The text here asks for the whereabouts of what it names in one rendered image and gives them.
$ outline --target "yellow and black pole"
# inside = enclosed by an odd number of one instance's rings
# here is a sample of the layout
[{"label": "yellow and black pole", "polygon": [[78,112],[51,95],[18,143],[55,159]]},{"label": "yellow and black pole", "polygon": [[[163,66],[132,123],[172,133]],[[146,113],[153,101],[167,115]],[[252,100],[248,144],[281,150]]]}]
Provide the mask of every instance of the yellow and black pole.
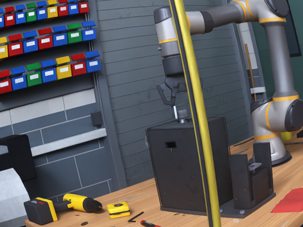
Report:
[{"label": "yellow and black pole", "polygon": [[214,161],[202,88],[183,0],[169,0],[193,117],[209,227],[221,227]]}]

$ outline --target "wooden tabletop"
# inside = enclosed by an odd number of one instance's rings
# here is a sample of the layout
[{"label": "wooden tabletop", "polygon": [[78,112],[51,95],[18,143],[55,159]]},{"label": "wooden tabletop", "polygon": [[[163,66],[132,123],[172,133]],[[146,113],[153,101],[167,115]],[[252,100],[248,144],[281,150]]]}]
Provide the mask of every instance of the wooden tabletop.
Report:
[{"label": "wooden tabletop", "polygon": [[[242,154],[247,154],[248,158],[251,158],[253,142],[254,140],[251,140],[239,146],[231,146],[231,154],[247,149]],[[294,135],[293,139],[285,143],[294,142],[303,142],[303,138],[297,139]],[[281,166],[273,167],[276,197],[245,219],[221,218],[222,227],[300,227],[303,225],[303,212],[270,213],[292,189],[303,187],[303,144],[286,145],[286,149],[291,153],[292,160]],[[106,210],[98,214],[70,210],[57,214],[58,221],[44,226],[140,227],[141,220],[147,220],[161,227],[208,226],[205,216],[161,211],[154,179],[98,197],[96,200],[100,201],[105,209],[108,204],[127,201],[131,216],[111,219]],[[127,222],[142,211],[144,214],[135,219],[136,223]],[[26,227],[40,227],[28,220],[25,221],[25,224]]]}]

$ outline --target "green wall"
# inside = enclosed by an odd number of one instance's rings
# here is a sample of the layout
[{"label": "green wall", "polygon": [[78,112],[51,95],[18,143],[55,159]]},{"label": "green wall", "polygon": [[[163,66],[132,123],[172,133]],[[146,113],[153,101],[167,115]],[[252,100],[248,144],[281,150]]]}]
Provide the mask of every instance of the green wall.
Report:
[{"label": "green wall", "polygon": [[[297,31],[299,45],[303,51],[303,1],[298,0],[289,0],[290,9],[294,19],[294,26]],[[259,22],[253,22],[252,27],[254,30],[263,77],[266,87],[267,97],[272,97],[275,92],[273,73],[271,69],[271,63],[269,58],[268,45],[265,35],[264,28],[259,24]],[[303,57],[292,57],[291,58],[293,75],[294,75],[294,86],[297,92],[300,95],[300,98],[303,97]]]}]

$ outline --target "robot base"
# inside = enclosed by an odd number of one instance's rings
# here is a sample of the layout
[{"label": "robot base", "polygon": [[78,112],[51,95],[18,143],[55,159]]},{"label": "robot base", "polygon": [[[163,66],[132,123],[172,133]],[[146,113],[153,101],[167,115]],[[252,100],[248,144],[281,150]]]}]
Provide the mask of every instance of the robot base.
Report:
[{"label": "robot base", "polygon": [[[223,211],[220,213],[220,216],[222,218],[245,218],[252,212],[256,211],[260,207],[262,207],[264,204],[269,202],[271,199],[273,199],[276,196],[276,193],[271,194],[268,196],[265,200],[263,200],[261,203],[259,203],[257,206],[251,208],[251,209],[235,209],[233,200],[230,200],[226,202],[225,204],[220,206],[220,209],[223,209]],[[166,208],[161,207],[160,210],[162,211],[168,211],[168,212],[175,212],[175,213],[181,213],[181,214],[192,214],[192,215],[201,215],[201,216],[207,216],[206,212],[201,211],[191,211],[191,210],[179,210],[179,209],[173,209],[173,208]]]},{"label": "robot base", "polygon": [[[282,158],[279,158],[275,161],[272,161],[271,162],[271,165],[272,166],[275,166],[275,165],[278,165],[278,164],[284,164],[284,163],[287,163],[288,161],[290,161],[292,159],[292,156],[290,155],[290,152],[289,151],[286,151],[286,155]],[[252,161],[252,158],[248,161],[248,163],[251,165],[253,164],[254,162]]]}]

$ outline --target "wooden stick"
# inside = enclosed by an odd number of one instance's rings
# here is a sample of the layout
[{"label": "wooden stick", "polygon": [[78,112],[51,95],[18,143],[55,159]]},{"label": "wooden stick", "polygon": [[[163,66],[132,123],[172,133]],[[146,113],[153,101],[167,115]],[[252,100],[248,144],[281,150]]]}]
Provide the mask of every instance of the wooden stick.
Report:
[{"label": "wooden stick", "polygon": [[[254,80],[254,75],[252,74],[252,68],[251,68],[251,63],[250,63],[250,54],[248,53],[247,44],[245,44],[245,49],[246,49],[246,54],[247,54],[248,65],[250,66],[250,77],[251,77],[252,87],[255,87],[255,80]],[[254,97],[255,97],[255,102],[256,102],[257,101],[256,93],[254,93]]]}]

